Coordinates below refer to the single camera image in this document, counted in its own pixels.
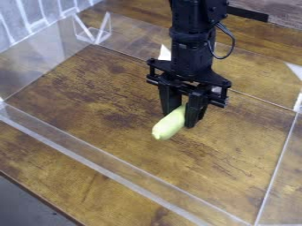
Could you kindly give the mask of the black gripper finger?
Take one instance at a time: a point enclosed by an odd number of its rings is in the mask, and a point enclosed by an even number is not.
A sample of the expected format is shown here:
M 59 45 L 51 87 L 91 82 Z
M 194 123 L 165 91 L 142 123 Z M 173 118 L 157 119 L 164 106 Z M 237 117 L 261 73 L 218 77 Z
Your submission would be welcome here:
M 205 90 L 193 91 L 189 94 L 186 104 L 186 128 L 194 128 L 204 119 L 209 105 L 209 98 Z
M 168 116 L 182 105 L 182 94 L 169 85 L 161 85 L 158 89 L 164 114 Z

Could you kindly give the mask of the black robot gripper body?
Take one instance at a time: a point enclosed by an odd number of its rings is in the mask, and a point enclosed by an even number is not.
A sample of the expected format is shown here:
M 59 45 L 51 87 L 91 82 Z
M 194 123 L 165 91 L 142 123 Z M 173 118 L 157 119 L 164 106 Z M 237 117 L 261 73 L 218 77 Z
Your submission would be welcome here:
M 149 59 L 150 73 L 146 75 L 146 80 L 155 86 L 169 85 L 174 87 L 184 95 L 196 87 L 220 88 L 220 101 L 226 101 L 225 106 L 213 105 L 225 108 L 228 105 L 228 89 L 232 87 L 232 81 L 218 75 L 212 68 L 206 68 L 197 76 L 177 75 L 170 66 L 170 61 L 160 59 Z

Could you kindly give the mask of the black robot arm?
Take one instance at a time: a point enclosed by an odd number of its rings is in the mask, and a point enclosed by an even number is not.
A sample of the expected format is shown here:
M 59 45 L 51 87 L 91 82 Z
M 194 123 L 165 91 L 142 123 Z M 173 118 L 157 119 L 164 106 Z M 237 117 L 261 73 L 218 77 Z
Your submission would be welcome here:
M 204 119 L 210 104 L 228 105 L 232 81 L 213 70 L 217 30 L 230 33 L 222 20 L 228 0 L 169 0 L 173 12 L 172 58 L 149 59 L 147 82 L 158 86 L 164 113 L 184 107 L 185 126 L 193 128 Z

